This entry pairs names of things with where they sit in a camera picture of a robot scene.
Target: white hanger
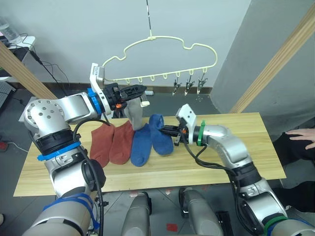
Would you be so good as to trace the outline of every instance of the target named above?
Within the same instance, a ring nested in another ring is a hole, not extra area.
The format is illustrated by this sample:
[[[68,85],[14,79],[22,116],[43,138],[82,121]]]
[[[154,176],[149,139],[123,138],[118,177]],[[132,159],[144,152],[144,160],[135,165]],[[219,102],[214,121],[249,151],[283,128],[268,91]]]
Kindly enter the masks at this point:
[[[116,82],[116,81],[121,81],[121,80],[126,80],[127,84],[130,84],[130,80],[133,80],[133,79],[138,79],[138,81],[141,83],[142,80],[145,79],[145,78],[150,78],[151,81],[154,81],[156,76],[162,76],[164,79],[167,79],[167,76],[170,75],[170,74],[175,74],[177,77],[180,77],[181,73],[183,73],[183,72],[189,72],[190,75],[193,75],[193,73],[194,73],[195,70],[200,70],[200,69],[202,69],[203,74],[205,74],[205,73],[207,72],[208,68],[211,68],[211,67],[213,67],[213,66],[215,66],[215,65],[217,64],[217,62],[218,62],[218,54],[217,54],[216,50],[215,50],[214,48],[212,48],[211,46],[209,46],[209,45],[202,44],[202,43],[193,43],[191,47],[186,47],[184,40],[181,39],[181,38],[178,38],[178,37],[173,37],[173,36],[152,36],[152,29],[151,29],[151,22],[150,22],[150,14],[149,14],[149,5],[148,5],[148,0],[146,0],[146,1],[147,1],[149,27],[150,27],[150,36],[149,36],[148,38],[146,38],[146,39],[139,40],[139,41],[134,42],[134,43],[128,45],[127,47],[125,47],[125,48],[124,48],[124,56],[123,56],[122,58],[119,58],[118,56],[113,56],[113,57],[111,57],[110,59],[106,60],[106,61],[103,63],[103,65],[102,65],[104,68],[105,68],[105,65],[106,65],[107,63],[109,63],[110,61],[112,61],[113,59],[117,59],[117,60],[119,60],[119,61],[125,60],[125,59],[127,58],[126,51],[127,51],[129,48],[131,48],[131,47],[133,47],[133,46],[135,46],[135,45],[137,45],[137,44],[139,44],[139,43],[143,43],[143,42],[147,42],[147,41],[153,41],[153,40],[156,40],[156,39],[159,39],[159,38],[168,38],[168,39],[179,40],[179,41],[181,41],[182,47],[183,47],[183,49],[185,49],[185,50],[191,50],[191,49],[194,48],[194,46],[200,46],[200,47],[205,47],[205,48],[207,48],[207,49],[210,49],[210,50],[214,53],[214,55],[215,55],[215,61],[214,61],[214,63],[211,64],[211,65],[208,65],[208,66],[202,66],[202,67],[190,68],[190,69],[178,70],[178,71],[172,71],[172,72],[164,72],[164,73],[153,74],[153,75],[142,75],[142,76],[126,77],[126,78],[112,79],[112,80],[107,79],[106,77],[104,77],[105,80],[107,80],[107,81],[115,81],[115,82]]]

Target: green ring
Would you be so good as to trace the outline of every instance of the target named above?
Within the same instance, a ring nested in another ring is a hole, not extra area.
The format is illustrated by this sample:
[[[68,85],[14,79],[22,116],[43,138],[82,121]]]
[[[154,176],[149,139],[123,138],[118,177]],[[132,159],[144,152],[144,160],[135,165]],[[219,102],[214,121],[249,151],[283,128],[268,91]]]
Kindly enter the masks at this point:
[[[267,235],[268,233],[268,228],[270,226],[272,226],[274,223],[277,223],[278,221],[283,221],[283,220],[287,220],[287,218],[285,216],[277,216],[275,218],[272,218],[271,220],[269,220],[264,227],[264,234]]]
[[[197,140],[197,146],[201,146],[201,139],[203,135],[203,130],[205,129],[206,122],[203,120],[199,129],[199,134],[198,134],[198,140]]]

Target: blue sock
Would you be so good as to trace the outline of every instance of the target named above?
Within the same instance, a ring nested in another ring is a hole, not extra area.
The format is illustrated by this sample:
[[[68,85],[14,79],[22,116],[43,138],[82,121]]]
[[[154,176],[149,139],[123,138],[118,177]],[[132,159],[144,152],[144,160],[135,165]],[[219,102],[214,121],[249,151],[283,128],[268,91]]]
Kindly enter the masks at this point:
[[[143,166],[147,163],[152,147],[150,127],[145,124],[143,128],[134,132],[131,147],[131,163],[135,166]]]
[[[171,136],[163,134],[160,129],[164,125],[164,119],[161,114],[150,116],[149,126],[151,140],[154,150],[160,155],[167,155],[173,152],[173,141]]]

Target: gray sock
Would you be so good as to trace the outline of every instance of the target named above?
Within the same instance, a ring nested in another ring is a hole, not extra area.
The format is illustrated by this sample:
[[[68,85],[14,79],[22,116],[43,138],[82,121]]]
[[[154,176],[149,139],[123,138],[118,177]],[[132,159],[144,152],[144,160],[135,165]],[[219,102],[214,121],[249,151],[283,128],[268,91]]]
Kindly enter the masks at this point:
[[[125,115],[129,118],[133,130],[142,128],[142,107],[140,102],[140,98],[130,100],[125,108]]]

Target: blue tape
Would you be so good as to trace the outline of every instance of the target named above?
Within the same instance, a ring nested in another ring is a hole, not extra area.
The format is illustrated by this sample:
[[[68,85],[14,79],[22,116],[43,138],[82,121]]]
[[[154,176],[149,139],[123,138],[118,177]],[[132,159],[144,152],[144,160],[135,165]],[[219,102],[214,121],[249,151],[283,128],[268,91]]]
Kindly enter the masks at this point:
[[[89,197],[89,195],[85,194],[85,193],[78,193],[69,197],[65,197],[65,198],[59,198],[57,200],[55,200],[53,203],[47,205],[44,207],[43,211],[52,207],[53,205],[56,205],[58,203],[64,203],[64,202],[76,202],[76,203],[80,203],[82,205],[84,205],[86,207],[86,209],[89,211],[91,219],[93,221],[93,227],[94,229],[98,229],[99,228],[99,223],[95,220],[94,215],[93,215],[93,211],[92,208],[90,207],[89,203],[87,203],[85,200],[80,199],[80,198],[85,198],[86,200],[89,201],[89,203],[93,206],[93,201],[92,199]]]
[[[76,147],[78,147],[78,146],[80,146],[81,145],[81,142],[80,141],[78,141],[78,142],[75,142],[75,143],[73,143],[73,144],[70,144],[69,146],[66,146],[66,147],[64,147],[64,148],[62,148],[62,149],[59,149],[58,151],[55,151],[55,152],[53,152],[53,153],[50,153],[50,154],[48,154],[48,155],[39,155],[38,157],[37,157],[37,159],[39,160],[39,161],[47,161],[47,160],[49,160],[49,159],[51,159],[51,158],[54,158],[54,157],[56,157],[56,156],[58,156],[58,155],[60,155],[60,154],[63,154],[63,153],[65,153],[65,152],[67,152],[67,151],[70,151],[70,150],[72,150],[72,149],[74,149],[74,148],[76,148]]]
[[[88,88],[88,95],[95,106],[97,114],[98,115],[102,114],[102,111],[100,109],[100,105],[99,105],[98,100],[96,98],[96,92],[93,92],[93,90],[91,88]]]
[[[281,221],[278,221],[278,222],[276,222],[275,224],[273,224],[272,226],[270,226],[269,228],[268,228],[268,231],[267,231],[267,236],[271,236],[271,233],[272,233],[272,231],[274,230],[274,227],[278,224],[278,223],[280,223]]]

